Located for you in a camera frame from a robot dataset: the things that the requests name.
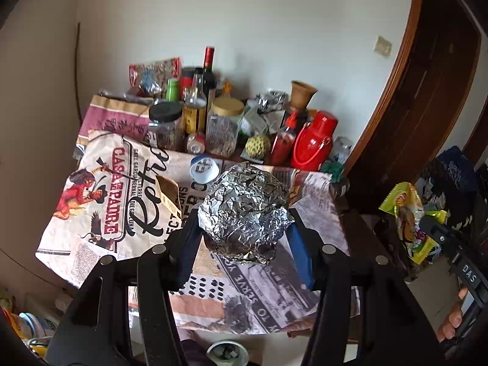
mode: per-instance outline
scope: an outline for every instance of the wall outlet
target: wall outlet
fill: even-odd
[[[378,36],[376,40],[376,46],[374,47],[374,51],[383,57],[389,57],[391,54],[391,47],[392,44],[382,36]]]

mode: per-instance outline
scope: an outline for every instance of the red thermos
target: red thermos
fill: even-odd
[[[337,118],[327,111],[317,112],[313,122],[307,122],[295,141],[291,164],[304,171],[318,171],[332,150],[332,134]]]

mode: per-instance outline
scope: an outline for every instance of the clay pot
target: clay pot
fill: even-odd
[[[317,92],[317,88],[300,81],[291,82],[290,106],[298,110],[305,110],[308,102]]]

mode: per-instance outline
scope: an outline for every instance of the finger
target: finger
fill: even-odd
[[[451,324],[445,324],[443,327],[442,327],[442,332],[444,333],[444,335],[446,336],[446,338],[448,340],[452,339],[454,337],[454,335],[456,334],[456,330],[454,330],[454,328],[452,327]]]
[[[463,321],[463,314],[461,313],[461,309],[459,306],[456,306],[452,309],[452,312],[449,314],[449,322],[454,328],[458,328],[461,322]]]
[[[435,335],[437,337],[437,341],[440,343],[446,339],[446,336],[444,335],[442,328],[438,328]]]
[[[459,293],[458,293],[458,296],[459,298],[462,300],[464,297],[466,297],[466,295],[468,294],[468,288],[467,287],[463,287]]]

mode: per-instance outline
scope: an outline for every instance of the crumpled aluminum foil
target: crumpled aluminum foil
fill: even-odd
[[[234,263],[269,264],[276,242],[294,218],[288,188],[248,162],[232,166],[210,188],[198,209],[205,245]]]
[[[256,98],[258,100],[258,112],[269,113],[283,109],[283,104],[288,101],[288,94],[283,91],[268,91]]]

